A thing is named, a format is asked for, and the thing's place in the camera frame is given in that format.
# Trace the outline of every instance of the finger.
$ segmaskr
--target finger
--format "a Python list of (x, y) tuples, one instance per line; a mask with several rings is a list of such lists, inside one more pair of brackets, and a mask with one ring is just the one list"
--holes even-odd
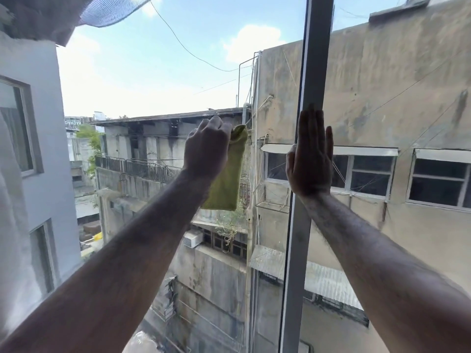
[(196, 130), (197, 129), (191, 130), (190, 133), (188, 134), (188, 138), (192, 137), (196, 133)]
[(227, 137), (231, 138), (232, 124), (230, 122), (225, 122), (221, 125), (221, 130), (227, 134)]
[(322, 110), (317, 110), (315, 112), (315, 120), (317, 122), (317, 135), (318, 135), (319, 150), (322, 153), (325, 153), (325, 151), (326, 151), (326, 130), (324, 129), (324, 112)]
[(327, 138), (327, 147), (326, 153), (329, 160), (333, 160), (333, 133), (332, 133), (332, 126), (327, 126), (326, 129), (326, 138)]
[(208, 126), (208, 123), (208, 119), (201, 120), (200, 125), (198, 126), (198, 130), (203, 130), (206, 126)]
[(309, 144), (311, 146), (311, 150), (319, 151), (319, 136), (318, 136), (317, 120), (315, 118), (315, 110), (313, 108), (309, 109), (308, 131), (309, 131)]
[(301, 114), (299, 114), (298, 120), (298, 140), (297, 143), (299, 144), (298, 149), (310, 147), (309, 145), (309, 113), (307, 110), (303, 110)]
[(289, 176), (293, 172), (294, 159), (296, 158), (296, 144), (286, 154), (286, 175)]
[(222, 120), (219, 116), (213, 116), (211, 120), (209, 120), (208, 127), (213, 129), (219, 129), (222, 126)]

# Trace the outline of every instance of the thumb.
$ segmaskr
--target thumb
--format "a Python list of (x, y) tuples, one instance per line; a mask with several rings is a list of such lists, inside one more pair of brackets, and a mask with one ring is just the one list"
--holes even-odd
[(289, 176), (294, 169), (294, 159), (296, 157), (296, 144), (286, 154), (286, 175)]

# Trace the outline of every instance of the green cleaning cloth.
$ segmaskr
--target green cleaning cloth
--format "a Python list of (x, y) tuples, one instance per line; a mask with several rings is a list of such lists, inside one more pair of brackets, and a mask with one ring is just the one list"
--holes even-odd
[(244, 159), (245, 143), (249, 137), (247, 126), (238, 125), (231, 132), (227, 163), (209, 189), (203, 209), (236, 210), (239, 202), (240, 172)]

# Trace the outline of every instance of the forearm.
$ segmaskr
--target forearm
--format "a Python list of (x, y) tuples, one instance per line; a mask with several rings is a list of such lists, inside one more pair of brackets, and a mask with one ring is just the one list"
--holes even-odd
[(391, 351), (467, 345), (467, 296), (331, 195), (303, 202)]
[(155, 297), (209, 185), (182, 171), (47, 298), (0, 352), (122, 351)]

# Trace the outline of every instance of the white awning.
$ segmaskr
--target white awning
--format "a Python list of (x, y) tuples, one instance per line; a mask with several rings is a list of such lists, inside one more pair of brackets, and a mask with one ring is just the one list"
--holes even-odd
[[(250, 257), (249, 267), (284, 280), (285, 253), (256, 245)], [(346, 303), (352, 307), (363, 309), (343, 271), (308, 261), (304, 289)]]
[(262, 146), (263, 152), (271, 153), (288, 153), (292, 145), (286, 145), (284, 143), (267, 143)]
[(398, 150), (387, 147), (353, 147), (334, 146), (334, 155), (357, 155), (357, 156), (394, 156), (397, 157)]
[(415, 149), (415, 158), (424, 160), (471, 163), (471, 151)]

